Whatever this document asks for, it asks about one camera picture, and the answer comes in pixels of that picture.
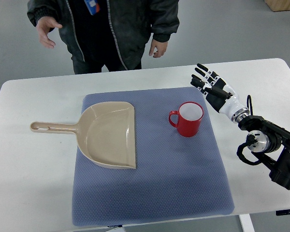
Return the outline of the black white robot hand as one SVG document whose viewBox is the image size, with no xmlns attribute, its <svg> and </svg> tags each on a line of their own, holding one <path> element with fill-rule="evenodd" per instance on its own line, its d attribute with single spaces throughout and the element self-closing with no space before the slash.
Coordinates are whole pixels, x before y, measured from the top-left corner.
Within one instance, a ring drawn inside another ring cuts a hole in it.
<svg viewBox="0 0 290 232">
<path fill-rule="evenodd" d="M 238 94 L 216 72 L 199 63 L 195 71 L 200 76 L 192 74 L 191 85 L 205 96 L 215 111 L 226 115 L 233 123 L 239 123 L 249 115 L 248 107 L 240 102 Z"/>
</svg>

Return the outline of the person's right hand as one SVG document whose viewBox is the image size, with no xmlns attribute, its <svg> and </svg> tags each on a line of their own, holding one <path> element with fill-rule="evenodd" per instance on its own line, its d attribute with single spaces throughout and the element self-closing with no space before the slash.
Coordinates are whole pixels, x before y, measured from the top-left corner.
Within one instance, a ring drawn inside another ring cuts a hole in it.
<svg viewBox="0 0 290 232">
<path fill-rule="evenodd" d="M 43 16 L 38 20 L 36 30 L 38 32 L 39 42 L 41 45 L 50 49 L 55 47 L 56 43 L 48 37 L 49 32 L 55 28 L 61 29 L 62 25 L 53 17 Z"/>
</svg>

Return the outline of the person's left hand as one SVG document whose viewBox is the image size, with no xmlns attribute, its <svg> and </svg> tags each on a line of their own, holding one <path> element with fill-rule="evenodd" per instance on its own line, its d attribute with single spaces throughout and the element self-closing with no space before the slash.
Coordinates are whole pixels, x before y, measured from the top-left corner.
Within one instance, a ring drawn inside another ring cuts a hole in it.
<svg viewBox="0 0 290 232">
<path fill-rule="evenodd" d="M 168 42 L 158 42 L 155 39 L 152 39 L 150 44 L 149 56 L 153 58 L 162 57 L 167 50 Z"/>
</svg>

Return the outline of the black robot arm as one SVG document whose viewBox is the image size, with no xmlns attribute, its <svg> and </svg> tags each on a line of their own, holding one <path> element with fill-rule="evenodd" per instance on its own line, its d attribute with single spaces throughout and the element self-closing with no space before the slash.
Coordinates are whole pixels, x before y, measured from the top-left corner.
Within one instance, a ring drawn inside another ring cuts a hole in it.
<svg viewBox="0 0 290 232">
<path fill-rule="evenodd" d="M 248 165 L 264 164 L 270 179 L 290 190 L 290 132 L 253 114 L 251 96 L 247 96 L 248 116 L 238 127 L 248 131 L 246 141 L 237 149 L 238 158 Z"/>
</svg>

